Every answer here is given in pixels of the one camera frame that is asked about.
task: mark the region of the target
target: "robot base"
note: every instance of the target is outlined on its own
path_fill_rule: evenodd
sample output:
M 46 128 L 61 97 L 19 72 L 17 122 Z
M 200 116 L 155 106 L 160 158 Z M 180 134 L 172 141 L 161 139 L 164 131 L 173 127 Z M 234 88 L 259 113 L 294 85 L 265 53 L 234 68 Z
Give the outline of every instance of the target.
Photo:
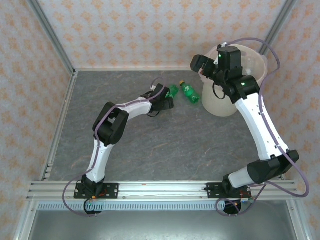
M 228 175 L 223 177 L 222 182 L 208 182 L 206 188 L 208 199 L 250 199 L 252 198 L 251 189 L 247 185 L 234 188 L 232 187 Z
M 102 190 L 98 196 L 95 196 L 97 199 L 117 199 L 119 192 L 118 183 L 107 183 L 102 184 Z M 79 182 L 75 186 L 74 198 L 75 199 L 92 199 L 93 192 L 89 190 L 82 182 Z

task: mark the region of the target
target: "cable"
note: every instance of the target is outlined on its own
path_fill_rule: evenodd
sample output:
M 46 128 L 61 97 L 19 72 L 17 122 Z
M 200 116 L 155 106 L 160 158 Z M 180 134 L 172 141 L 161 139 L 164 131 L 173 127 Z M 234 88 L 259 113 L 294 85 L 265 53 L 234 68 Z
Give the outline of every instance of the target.
M 266 45 L 268 47 L 268 49 L 272 52 L 275 60 L 276 60 L 276 63 L 277 63 L 277 68 L 271 72 L 270 74 L 268 74 L 265 79 L 262 81 L 262 84 L 261 84 L 261 87 L 260 87 L 260 92 L 259 92 L 259 110 L 261 112 L 261 116 L 262 116 L 262 119 L 264 121 L 264 124 L 266 126 L 266 128 L 268 129 L 268 132 L 270 133 L 274 143 L 276 144 L 276 146 L 278 147 L 278 149 L 280 150 L 280 152 L 285 156 L 285 158 L 289 161 L 289 163 L 298 171 L 298 173 L 300 174 L 300 176 L 302 177 L 304 183 L 305 183 L 305 193 L 304 194 L 296 194 L 294 192 L 291 192 L 291 191 L 288 191 L 286 189 L 284 189 L 283 187 L 271 182 L 271 181 L 266 181 L 266 183 L 268 184 L 271 184 L 272 186 L 275 186 L 276 188 L 286 192 L 287 194 L 290 194 L 294 197 L 297 197 L 297 198 L 305 198 L 306 196 L 309 195 L 310 193 L 310 185 L 309 185 L 309 182 L 307 180 L 307 177 L 306 175 L 304 174 L 304 172 L 296 165 L 296 163 L 289 157 L 289 155 L 282 149 L 282 147 L 280 146 L 275 134 L 273 133 L 272 129 L 270 128 L 270 125 L 267 121 L 267 118 L 265 116 L 265 113 L 264 113 L 264 110 L 263 110 L 263 106 L 262 106 L 262 98 L 263 98 L 263 91 L 264 91 L 264 88 L 265 88 L 265 85 L 266 85 L 266 82 L 269 80 L 270 76 L 272 76 L 273 74 L 276 73 L 276 71 L 278 71 L 281 67 L 281 64 L 280 64 L 280 60 L 279 60 L 279 57 L 277 55 L 277 53 L 275 52 L 275 50 L 268 44 L 266 43 L 265 41 L 259 39 L 259 38 L 255 38 L 255 37 L 245 37 L 245 38 L 241 38 L 241 39 L 238 39 L 238 40 L 234 40 L 232 42 L 229 42 L 227 44 L 228 45 L 231 45 L 231 44 L 235 44 L 235 43 L 238 43 L 238 42 L 241 42 L 241 41 L 248 41 L 248 40 L 252 40 L 252 41 L 257 41 L 257 42 L 260 42 L 264 45 Z
M 215 84 L 215 82 L 213 82 L 213 84 L 212 84 L 212 91 L 213 91 L 213 94 L 215 95 L 215 97 L 216 97 L 217 99 L 223 100 L 223 99 L 226 98 L 225 92 L 223 92 L 223 97 L 218 97 L 218 95 L 217 95 L 217 93 L 216 93 L 216 84 Z
M 158 80 L 158 79 L 165 80 L 163 77 L 157 77 L 155 80 L 152 81 L 151 86 L 152 86 L 153 83 L 154 83 L 156 80 Z M 82 177 L 83 175 L 86 175 L 86 174 L 90 173 L 90 172 L 95 168 L 96 163 L 97 163 L 97 159 L 98 159 L 98 154 L 99 154 L 98 149 L 100 148 L 100 139 L 99 139 L 99 136 L 98 136 L 98 130 L 99 130 L 99 128 L 101 127 L 101 125 L 105 122 L 105 120 L 108 118 L 108 116 L 109 116 L 109 115 L 113 112 L 113 110 L 116 109 L 116 108 L 124 108 L 124 107 L 128 107 L 128 106 L 130 106 L 130 105 L 132 105 L 132 104 L 136 104 L 136 103 L 149 102 L 150 100 L 155 99 L 156 97 L 158 97 L 158 96 L 163 92 L 163 90 L 164 90 L 165 87 L 166 87 L 167 81 L 165 80 L 164 82 L 165 82 L 165 83 L 164 83 L 162 89 L 160 90 L 160 92 L 158 92 L 156 95 L 154 95 L 154 96 L 152 96 L 152 97 L 150 97 L 150 98 L 148 98 L 148 99 L 135 100 L 135 101 L 132 101 L 132 102 L 130 102 L 130 103 L 128 103 L 128 104 L 114 105 L 113 107 L 110 108 L 110 110 L 104 115 L 104 117 L 101 119 L 101 121 L 97 124 L 97 126 L 96 126 L 96 128 L 95 128 L 95 131 L 94 131 L 94 136 L 95 136 L 95 138 L 96 138 L 96 140 L 97 140 L 97 150 L 96 150 L 96 152 L 95 152 L 95 157 L 94 157 L 94 161 L 93 161 L 92 167 L 91 167 L 89 170 L 87 170 L 87 171 L 85 171 L 85 172 L 77 175 L 77 176 L 74 177 L 72 180 L 70 180 L 70 181 L 66 184 L 66 186 L 65 186 L 65 188 L 64 188 L 64 190 L 63 190 L 63 192 L 62 192 L 62 201 L 63 201 L 63 204 L 65 205 L 65 207 L 66 207 L 70 212 L 72 212 L 72 213 L 74 213 L 74 214 L 76 214 L 76 215 L 78 215 L 78 216 L 82 216 L 82 217 L 96 217 L 96 216 L 97 216 L 97 214 L 87 215 L 87 214 L 84 214 L 84 213 L 81 213 L 81 212 L 77 212 L 77 211 L 71 209 L 71 208 L 68 206 L 67 202 L 66 202 L 66 191 L 67 191 L 67 188 L 70 186 L 70 184 L 71 184 L 73 181 L 79 179 L 79 178 Z
M 159 113 L 160 113 L 160 111 L 158 111 L 158 112 L 157 112 L 155 115 L 153 115 L 153 116 L 150 115 L 150 113 L 148 113 L 147 116 L 150 117 L 150 118 L 155 118 L 156 116 L 159 115 Z

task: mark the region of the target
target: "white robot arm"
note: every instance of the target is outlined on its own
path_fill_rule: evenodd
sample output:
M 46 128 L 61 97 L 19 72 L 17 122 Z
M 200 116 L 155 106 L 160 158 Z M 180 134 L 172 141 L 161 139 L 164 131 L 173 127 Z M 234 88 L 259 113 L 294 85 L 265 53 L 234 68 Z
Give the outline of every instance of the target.
M 87 174 L 82 176 L 81 184 L 77 186 L 78 191 L 81 191 L 81 194 L 78 194 L 80 198 L 101 197 L 101 192 L 107 191 L 104 186 L 107 162 L 111 150 L 123 136 L 127 122 L 140 115 L 172 109 L 174 102 L 172 97 L 167 97 L 169 91 L 169 88 L 158 84 L 153 91 L 147 92 L 134 101 L 116 108 L 114 108 L 115 104 L 108 102 L 103 107 L 93 125 L 93 131 L 111 108 L 114 110 L 97 130 L 99 140 L 94 137 L 94 149 Z
M 279 147 L 285 150 L 294 162 L 299 160 L 299 154 L 296 150 L 289 150 L 279 136 L 266 110 L 263 98 L 263 112 L 260 112 L 260 87 L 253 76 L 243 75 L 241 51 L 235 46 L 222 45 L 218 46 L 217 51 L 218 61 L 204 55 L 196 55 L 193 57 L 190 67 L 194 72 L 200 73 L 214 82 L 213 92 L 215 92 L 215 85 L 221 86 L 225 96 L 228 96 L 235 104 L 253 136 L 259 160 L 224 176 L 221 185 L 216 185 L 217 189 L 207 188 L 207 191 L 216 191 L 217 196 L 222 194 L 227 198 L 238 198 L 241 192 L 246 192 L 247 185 L 261 184 L 286 173 L 292 167 Z M 272 139 L 262 114 L 277 138 L 278 145 Z
M 137 100 L 139 101 L 139 100 L 146 100 L 146 99 L 143 97 L 139 97 Z M 149 101 L 140 101 L 134 104 L 130 104 L 130 102 L 127 102 L 124 105 L 128 105 L 128 106 L 119 107 L 118 109 L 128 113 L 128 119 L 127 119 L 128 121 L 137 116 L 149 114 L 152 108 L 152 103 Z M 115 146 L 114 144 L 109 144 L 107 146 L 102 145 L 100 147 L 96 164 L 92 169 L 95 161 L 95 157 L 97 154 L 97 150 L 98 150 L 98 140 L 94 139 L 94 149 L 93 149 L 90 165 L 88 168 L 88 170 L 90 169 L 92 170 L 86 175 L 89 180 L 91 180 L 92 182 L 98 183 L 105 178 L 105 170 L 106 170 L 107 162 L 108 162 L 111 150 L 114 146 Z

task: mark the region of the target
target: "plastic bottle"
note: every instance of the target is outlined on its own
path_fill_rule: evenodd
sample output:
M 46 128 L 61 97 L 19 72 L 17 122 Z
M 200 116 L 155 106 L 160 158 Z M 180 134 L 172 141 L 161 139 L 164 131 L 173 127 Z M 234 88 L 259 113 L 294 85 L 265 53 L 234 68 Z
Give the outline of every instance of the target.
M 175 85 L 175 84 L 171 84 L 170 86 L 169 86 L 169 89 L 170 89 L 170 92 L 168 92 L 167 94 L 166 94 L 166 98 L 168 98 L 168 97 L 172 97 L 172 98 L 174 98 L 175 97 L 175 95 L 177 95 L 177 93 L 179 92 L 179 88 L 177 87 L 177 85 Z
M 189 84 L 186 84 L 185 81 L 180 81 L 180 86 L 182 87 L 183 94 L 190 100 L 191 103 L 196 104 L 200 96 Z

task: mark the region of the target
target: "orange floral wallpaper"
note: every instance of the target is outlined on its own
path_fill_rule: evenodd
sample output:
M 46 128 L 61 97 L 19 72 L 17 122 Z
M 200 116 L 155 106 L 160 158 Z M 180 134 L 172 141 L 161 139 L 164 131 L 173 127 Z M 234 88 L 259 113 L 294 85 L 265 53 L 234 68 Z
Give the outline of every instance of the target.
M 265 39 L 284 2 L 40 0 L 75 68 L 112 69 L 189 68 L 222 41 Z
M 300 0 L 273 44 L 281 69 L 265 89 L 266 105 L 279 133 L 300 154 L 298 165 L 310 182 L 304 200 L 314 239 L 320 239 L 320 5 Z M 269 55 L 271 68 L 275 60 Z M 287 173 L 304 183 L 295 169 Z
M 26 0 L 0 1 L 0 239 L 38 180 L 70 78 Z

